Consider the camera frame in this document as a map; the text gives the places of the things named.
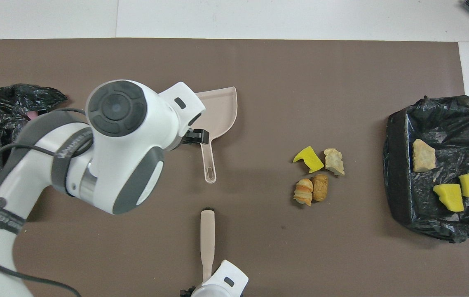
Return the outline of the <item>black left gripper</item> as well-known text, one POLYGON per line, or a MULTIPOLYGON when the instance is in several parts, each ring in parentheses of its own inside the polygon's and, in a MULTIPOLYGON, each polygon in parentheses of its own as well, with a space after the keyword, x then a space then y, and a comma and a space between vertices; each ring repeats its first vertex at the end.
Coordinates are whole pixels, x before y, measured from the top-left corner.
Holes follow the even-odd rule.
POLYGON ((194 129, 187 131, 180 141, 182 144, 209 144, 210 133, 205 129, 194 129))

